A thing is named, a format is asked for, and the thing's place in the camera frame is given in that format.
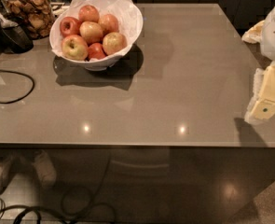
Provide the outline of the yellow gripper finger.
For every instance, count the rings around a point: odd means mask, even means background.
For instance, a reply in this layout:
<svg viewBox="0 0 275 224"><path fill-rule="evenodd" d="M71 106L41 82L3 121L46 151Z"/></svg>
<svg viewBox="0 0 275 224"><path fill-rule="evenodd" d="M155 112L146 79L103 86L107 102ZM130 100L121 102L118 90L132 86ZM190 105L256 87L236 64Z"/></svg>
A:
<svg viewBox="0 0 275 224"><path fill-rule="evenodd" d="M254 73L253 97L247 106L244 120L258 125L275 115L275 62L265 70L257 68Z"/></svg>
<svg viewBox="0 0 275 224"><path fill-rule="evenodd" d="M257 24L255 24L242 35L241 40L250 44L259 43L261 41L263 25L264 21L260 21Z"/></svg>

